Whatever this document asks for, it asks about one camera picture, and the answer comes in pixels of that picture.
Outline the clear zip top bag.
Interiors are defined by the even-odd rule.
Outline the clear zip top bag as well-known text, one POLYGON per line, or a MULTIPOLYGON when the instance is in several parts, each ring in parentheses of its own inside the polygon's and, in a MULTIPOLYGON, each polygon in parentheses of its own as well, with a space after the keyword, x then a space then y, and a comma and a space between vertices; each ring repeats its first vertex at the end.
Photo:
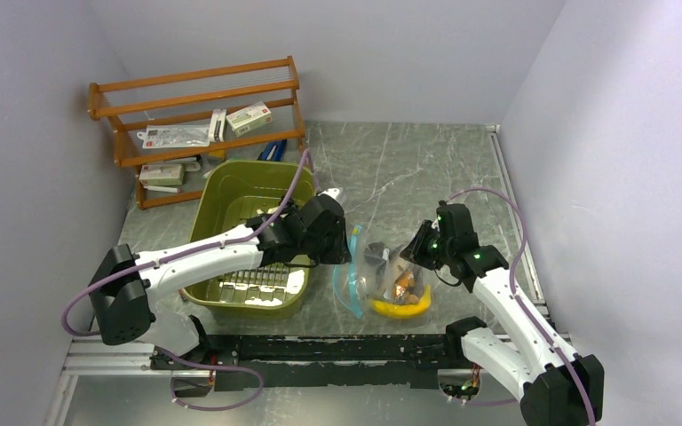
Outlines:
POLYGON ((424 293, 426 286, 423 270, 400 257, 403 244, 391 247, 389 261, 380 267, 367 265, 363 250, 371 243, 367 241, 365 228, 355 225, 348 236, 351 261, 336 265, 332 273, 332 289, 335 298, 354 317, 360 319, 372 311, 369 303, 375 300, 391 304, 415 304, 424 293))

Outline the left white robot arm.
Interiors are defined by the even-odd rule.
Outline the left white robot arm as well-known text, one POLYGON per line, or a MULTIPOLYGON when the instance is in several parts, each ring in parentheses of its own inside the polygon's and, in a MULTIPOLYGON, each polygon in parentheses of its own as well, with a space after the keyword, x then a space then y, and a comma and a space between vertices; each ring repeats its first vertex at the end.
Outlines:
POLYGON ((210 357, 202 323, 162 307, 161 300, 201 281, 288 264, 298 256, 310 265, 348 263, 341 194, 331 188, 302 206, 288 202, 272 215, 174 248, 139 253, 126 244, 111 248, 88 287, 101 341, 116 346, 139 340, 173 353, 187 368, 202 367, 210 357))

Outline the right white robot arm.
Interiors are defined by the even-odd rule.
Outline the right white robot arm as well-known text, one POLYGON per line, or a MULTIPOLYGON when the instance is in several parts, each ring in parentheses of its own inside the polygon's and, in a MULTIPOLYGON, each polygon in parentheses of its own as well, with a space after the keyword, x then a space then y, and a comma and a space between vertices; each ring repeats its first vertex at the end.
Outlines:
POLYGON ((400 255, 427 270, 451 275, 493 313, 508 343, 476 317, 447 328, 443 353, 453 367, 471 361, 519 403, 527 425, 595 425, 602 418, 605 370, 582 356, 550 325, 513 281, 508 261, 481 245, 470 211, 442 201, 400 255))

